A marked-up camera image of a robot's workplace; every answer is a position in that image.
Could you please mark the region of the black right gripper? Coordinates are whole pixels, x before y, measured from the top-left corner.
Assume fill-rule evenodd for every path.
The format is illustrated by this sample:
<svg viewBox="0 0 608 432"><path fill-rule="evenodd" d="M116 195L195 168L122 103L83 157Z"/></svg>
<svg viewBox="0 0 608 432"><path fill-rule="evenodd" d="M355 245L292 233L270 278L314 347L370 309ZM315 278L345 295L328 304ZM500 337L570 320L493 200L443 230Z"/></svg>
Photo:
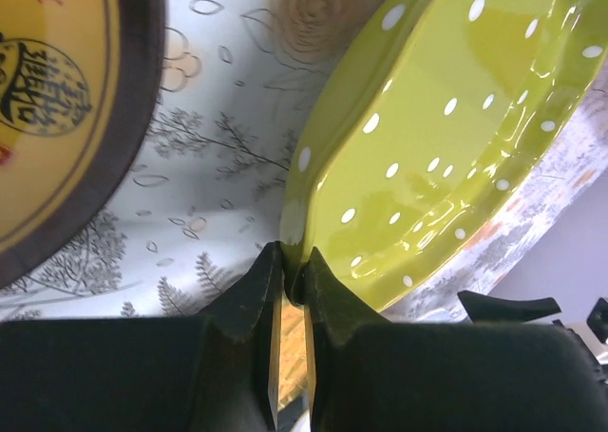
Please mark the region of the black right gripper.
<svg viewBox="0 0 608 432"><path fill-rule="evenodd" d="M473 291L457 293L471 323L528 323L561 313L558 302L552 297L534 300L507 300ZM586 324L601 341L608 340L608 302L601 297L592 308Z"/></svg>

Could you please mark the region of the green dotted scalloped plate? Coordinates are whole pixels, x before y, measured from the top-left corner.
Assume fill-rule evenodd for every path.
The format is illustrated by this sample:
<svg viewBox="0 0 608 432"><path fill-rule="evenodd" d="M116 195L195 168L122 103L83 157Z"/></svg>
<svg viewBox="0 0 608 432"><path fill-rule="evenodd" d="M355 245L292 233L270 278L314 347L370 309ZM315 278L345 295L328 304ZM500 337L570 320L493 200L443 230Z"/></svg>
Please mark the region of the green dotted scalloped plate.
<svg viewBox="0 0 608 432"><path fill-rule="evenodd" d="M429 280L554 142L607 55L607 0L385 0L316 101L280 240L375 310Z"/></svg>

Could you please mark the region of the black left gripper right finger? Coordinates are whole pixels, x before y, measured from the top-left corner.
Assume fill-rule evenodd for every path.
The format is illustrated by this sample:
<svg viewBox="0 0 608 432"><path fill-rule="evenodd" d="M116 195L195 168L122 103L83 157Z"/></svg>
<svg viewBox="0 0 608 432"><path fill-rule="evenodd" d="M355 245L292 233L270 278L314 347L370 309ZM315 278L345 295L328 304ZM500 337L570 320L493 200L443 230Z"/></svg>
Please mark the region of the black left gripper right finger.
<svg viewBox="0 0 608 432"><path fill-rule="evenodd" d="M393 323L304 271L314 431L603 431L607 368L556 315L528 323Z"/></svg>

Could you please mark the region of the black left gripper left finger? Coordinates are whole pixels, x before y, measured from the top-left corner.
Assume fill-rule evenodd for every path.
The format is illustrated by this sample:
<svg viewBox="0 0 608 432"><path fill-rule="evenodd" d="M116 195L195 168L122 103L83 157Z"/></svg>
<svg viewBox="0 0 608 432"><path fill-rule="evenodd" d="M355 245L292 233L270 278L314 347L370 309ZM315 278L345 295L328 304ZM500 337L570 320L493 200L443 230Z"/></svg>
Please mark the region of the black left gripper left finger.
<svg viewBox="0 0 608 432"><path fill-rule="evenodd" d="M5 431L273 431L282 256L181 317L1 326Z"/></svg>

